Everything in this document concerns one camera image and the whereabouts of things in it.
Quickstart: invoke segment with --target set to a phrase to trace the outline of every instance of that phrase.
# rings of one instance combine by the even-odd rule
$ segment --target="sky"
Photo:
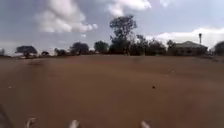
[[[135,34],[212,48],[224,40],[223,0],[0,0],[0,48],[12,54],[20,45],[38,51],[68,49],[81,41],[93,48],[110,43],[110,21],[133,14]]]

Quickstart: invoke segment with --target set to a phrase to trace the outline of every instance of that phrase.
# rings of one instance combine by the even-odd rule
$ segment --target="brown soil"
[[[197,58],[0,60],[0,103],[15,128],[223,128],[224,64]]]

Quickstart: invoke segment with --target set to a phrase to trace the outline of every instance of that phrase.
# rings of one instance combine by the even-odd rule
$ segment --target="white cloud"
[[[115,4],[115,5],[109,5],[108,6],[108,11],[113,15],[113,16],[123,16],[124,12],[123,12],[123,8],[121,7],[121,5],[119,4]]]
[[[184,41],[194,41],[199,42],[198,34],[202,33],[202,44],[212,48],[219,41],[224,40],[224,28],[198,28],[191,32],[171,32],[162,33],[160,35],[154,36],[156,39],[161,40],[164,44],[169,39],[174,40],[177,43]]]
[[[151,4],[148,0],[97,0],[100,2],[109,3],[107,11],[113,16],[123,16],[124,8],[142,11],[151,8]]]
[[[47,9],[37,16],[40,30],[50,33],[97,29],[96,24],[85,24],[86,17],[73,0],[48,0]]]
[[[180,2],[181,0],[160,0],[160,4],[163,7],[168,7],[171,4],[177,4],[178,2]]]
[[[82,34],[81,37],[86,38],[86,34]]]

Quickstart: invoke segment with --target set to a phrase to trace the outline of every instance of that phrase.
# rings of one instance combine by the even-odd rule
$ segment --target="house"
[[[192,41],[175,44],[175,53],[181,56],[203,55],[207,53],[207,50],[208,47]]]

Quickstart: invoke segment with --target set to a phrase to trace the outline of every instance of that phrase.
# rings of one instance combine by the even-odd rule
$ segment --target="tall tree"
[[[106,42],[103,41],[97,41],[94,44],[95,51],[99,53],[106,53],[108,51],[109,45]]]
[[[5,55],[5,49],[0,49],[0,56],[4,56]]]
[[[115,37],[111,37],[112,45],[110,49],[113,49],[114,53],[123,54],[128,50],[130,45],[128,37],[133,33],[132,30],[137,28],[136,21],[133,18],[133,15],[121,16],[110,22],[110,27],[115,34]]]
[[[76,42],[70,47],[72,54],[88,54],[89,46],[86,43]]]
[[[215,45],[215,54],[224,55],[224,41],[221,41]]]
[[[169,55],[176,55],[176,43],[173,40],[168,40],[167,41],[167,46],[168,46],[168,54]]]
[[[162,42],[152,39],[149,41],[149,48],[147,49],[148,55],[163,55],[166,53],[166,47],[162,44]]]
[[[141,54],[145,55],[146,49],[148,47],[148,41],[143,35],[137,35],[137,38],[139,40],[138,45],[141,50]]]
[[[54,52],[57,56],[67,56],[67,52],[64,49],[54,49]]]
[[[37,50],[33,46],[23,45],[16,48],[16,53],[22,53],[26,58],[29,58],[30,54],[37,54]]]

